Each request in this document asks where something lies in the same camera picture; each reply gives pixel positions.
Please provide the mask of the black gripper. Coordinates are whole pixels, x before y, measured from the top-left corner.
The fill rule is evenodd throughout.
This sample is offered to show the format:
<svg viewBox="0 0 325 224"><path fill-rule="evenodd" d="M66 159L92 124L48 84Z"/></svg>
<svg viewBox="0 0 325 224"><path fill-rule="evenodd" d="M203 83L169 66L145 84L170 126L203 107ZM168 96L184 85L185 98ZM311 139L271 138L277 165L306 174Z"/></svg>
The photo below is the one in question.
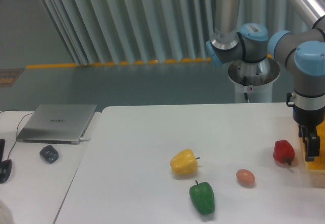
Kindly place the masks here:
<svg viewBox="0 0 325 224"><path fill-rule="evenodd" d="M309 98L289 92L286 94L286 105L292 107L293 119L298 123L299 138L306 137L305 160L312 162L320 156L320 137L316 126L324 121L324 95Z"/></svg>

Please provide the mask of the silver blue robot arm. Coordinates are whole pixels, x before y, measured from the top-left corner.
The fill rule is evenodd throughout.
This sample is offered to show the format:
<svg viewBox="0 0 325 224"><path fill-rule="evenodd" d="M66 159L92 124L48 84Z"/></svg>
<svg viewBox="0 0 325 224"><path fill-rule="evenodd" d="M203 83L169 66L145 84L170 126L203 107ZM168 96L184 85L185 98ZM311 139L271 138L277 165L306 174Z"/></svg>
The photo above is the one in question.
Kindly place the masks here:
<svg viewBox="0 0 325 224"><path fill-rule="evenodd" d="M320 156L317 126L324 121L324 0L289 0L309 31L283 30L268 36L258 23L236 29L239 0L216 0L214 34L207 51L216 65L231 63L229 77L244 89L272 83L283 64L294 77L294 91L286 96L293 110L305 160Z"/></svg>

